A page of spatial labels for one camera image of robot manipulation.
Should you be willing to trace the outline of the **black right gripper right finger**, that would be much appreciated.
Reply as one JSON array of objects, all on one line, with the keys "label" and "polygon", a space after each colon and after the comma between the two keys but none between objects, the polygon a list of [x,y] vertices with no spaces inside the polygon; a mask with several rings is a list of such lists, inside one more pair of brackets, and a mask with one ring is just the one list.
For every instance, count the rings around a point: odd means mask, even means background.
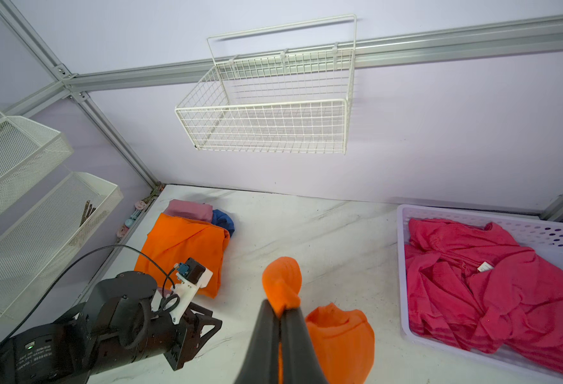
[{"label": "black right gripper right finger", "polygon": [[301,309],[281,317],[282,383],[327,384],[314,351]]}]

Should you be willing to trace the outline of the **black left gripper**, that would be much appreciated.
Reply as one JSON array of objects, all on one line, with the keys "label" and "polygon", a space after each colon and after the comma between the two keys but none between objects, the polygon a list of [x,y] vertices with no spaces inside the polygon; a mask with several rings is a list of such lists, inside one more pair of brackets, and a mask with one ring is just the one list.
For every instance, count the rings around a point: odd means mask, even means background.
[{"label": "black left gripper", "polygon": [[191,303],[177,326],[175,343],[164,356],[173,371],[191,362],[207,342],[222,329],[222,320],[214,312]]}]

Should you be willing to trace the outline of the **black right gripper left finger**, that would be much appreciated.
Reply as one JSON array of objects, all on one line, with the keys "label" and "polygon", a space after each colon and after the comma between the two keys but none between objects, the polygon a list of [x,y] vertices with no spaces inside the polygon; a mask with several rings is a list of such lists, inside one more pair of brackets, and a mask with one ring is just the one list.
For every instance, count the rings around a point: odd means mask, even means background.
[{"label": "black right gripper left finger", "polygon": [[236,384],[279,383],[280,335],[280,319],[264,300]]}]

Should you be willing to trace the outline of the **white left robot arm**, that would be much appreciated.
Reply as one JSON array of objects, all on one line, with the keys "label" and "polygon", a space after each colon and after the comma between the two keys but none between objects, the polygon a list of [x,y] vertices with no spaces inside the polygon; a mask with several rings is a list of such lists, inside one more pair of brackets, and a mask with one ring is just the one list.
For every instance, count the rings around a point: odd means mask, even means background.
[{"label": "white left robot arm", "polygon": [[177,371],[222,328],[189,304],[176,318],[154,311],[153,277],[129,271],[97,283],[90,298],[53,323],[0,343],[0,383],[86,383],[89,377],[162,355]]}]

